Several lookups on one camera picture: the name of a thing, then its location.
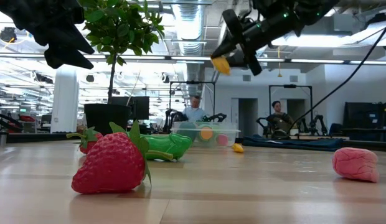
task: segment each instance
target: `tree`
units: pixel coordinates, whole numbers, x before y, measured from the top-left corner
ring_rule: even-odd
[[[85,27],[90,33],[87,39],[98,52],[109,52],[107,64],[111,65],[108,103],[111,103],[116,63],[126,62],[120,57],[128,49],[135,55],[152,52],[153,43],[159,43],[157,32],[162,39],[164,27],[160,25],[159,13],[148,11],[144,0],[129,3],[126,0],[80,0],[85,10]]]

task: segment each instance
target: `red strawberry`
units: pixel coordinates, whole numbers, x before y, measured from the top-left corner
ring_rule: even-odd
[[[125,133],[99,139],[73,177],[72,188],[82,194],[123,192],[141,184],[146,161]]]
[[[88,152],[92,149],[92,147],[96,144],[96,142],[103,138],[103,135],[94,130],[95,127],[88,128],[84,130],[82,134],[74,133],[67,134],[66,137],[74,137],[78,136],[81,138],[80,143],[80,151],[84,154],[88,154]]]

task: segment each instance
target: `white pillar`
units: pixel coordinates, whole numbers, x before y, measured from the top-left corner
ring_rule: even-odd
[[[77,130],[78,91],[77,68],[63,65],[56,71],[54,104],[50,132]]]

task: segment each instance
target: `strawberry toy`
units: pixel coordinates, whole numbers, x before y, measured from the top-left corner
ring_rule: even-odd
[[[135,122],[129,133],[110,123],[113,134],[99,139],[73,177],[71,187],[81,194],[125,192],[151,176],[146,162],[149,142]]]
[[[80,143],[80,151],[84,154],[88,154],[88,152],[93,148],[93,146],[96,144],[96,142],[103,138],[103,135],[99,132],[94,130],[95,127],[88,128],[84,130],[82,134],[73,133],[73,134],[67,134],[67,138],[71,137],[80,137],[81,143]]]

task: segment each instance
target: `yellow toy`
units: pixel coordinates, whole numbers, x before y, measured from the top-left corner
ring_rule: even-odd
[[[218,72],[225,75],[230,75],[230,66],[225,57],[212,58],[211,62],[215,69],[218,70]]]
[[[233,151],[234,152],[238,152],[238,153],[243,153],[244,152],[244,149],[243,149],[243,147],[242,147],[242,145],[240,145],[240,144],[233,144],[232,145],[232,149],[233,149]]]

